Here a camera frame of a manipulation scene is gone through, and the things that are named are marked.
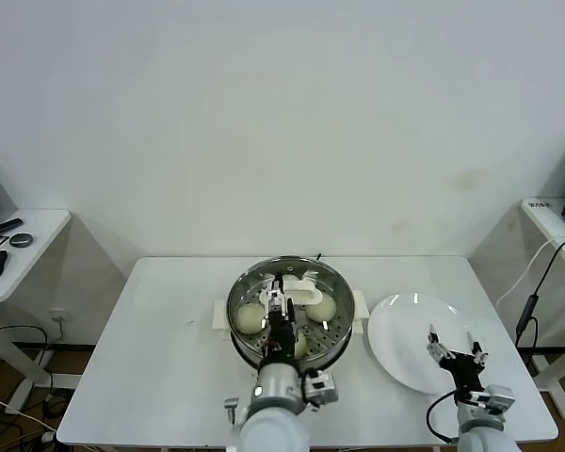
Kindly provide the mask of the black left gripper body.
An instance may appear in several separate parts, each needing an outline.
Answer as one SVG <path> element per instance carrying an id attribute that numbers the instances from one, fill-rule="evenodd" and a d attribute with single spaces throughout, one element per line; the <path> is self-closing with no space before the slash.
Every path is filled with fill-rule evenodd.
<path id="1" fill-rule="evenodd" d="M 270 331 L 267 337 L 263 364 L 296 364 L 296 337 L 292 322 L 285 319 L 281 314 L 269 314 L 268 325 Z"/>

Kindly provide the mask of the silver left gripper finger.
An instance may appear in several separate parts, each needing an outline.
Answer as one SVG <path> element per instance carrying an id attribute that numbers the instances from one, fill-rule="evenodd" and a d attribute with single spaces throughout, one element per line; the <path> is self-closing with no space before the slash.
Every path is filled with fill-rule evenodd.
<path id="1" fill-rule="evenodd" d="M 264 305 L 264 309 L 265 309 L 263 324 L 264 327 L 266 327 L 270 324 L 269 315 L 278 306 L 278 290 L 264 289 L 261 292 L 261 303 Z"/>
<path id="2" fill-rule="evenodd" d="M 282 316 L 285 320 L 294 320 L 293 302 L 287 294 L 290 285 L 297 280 L 296 276 L 279 276 L 279 289 L 282 296 Z"/>

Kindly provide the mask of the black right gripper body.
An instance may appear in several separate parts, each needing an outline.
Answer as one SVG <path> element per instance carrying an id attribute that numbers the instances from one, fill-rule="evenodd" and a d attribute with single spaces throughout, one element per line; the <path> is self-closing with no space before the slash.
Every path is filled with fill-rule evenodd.
<path id="1" fill-rule="evenodd" d="M 479 374 L 485 363 L 475 363 L 473 355 L 453 352 L 452 359 L 441 360 L 441 368 L 448 371 L 458 392 L 482 392 Z"/>

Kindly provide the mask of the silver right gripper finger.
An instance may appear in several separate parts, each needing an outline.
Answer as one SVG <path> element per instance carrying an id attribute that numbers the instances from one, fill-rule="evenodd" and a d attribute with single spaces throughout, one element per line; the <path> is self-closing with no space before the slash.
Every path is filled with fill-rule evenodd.
<path id="1" fill-rule="evenodd" d="M 483 351 L 480 343 L 474 339 L 473 335 L 469 331 L 467 332 L 467 339 L 469 341 L 469 346 L 475 363 L 485 363 L 487 360 L 487 353 Z"/>
<path id="2" fill-rule="evenodd" d="M 429 325 L 427 350 L 434 361 L 453 358 L 453 352 L 440 341 L 433 324 Z"/>

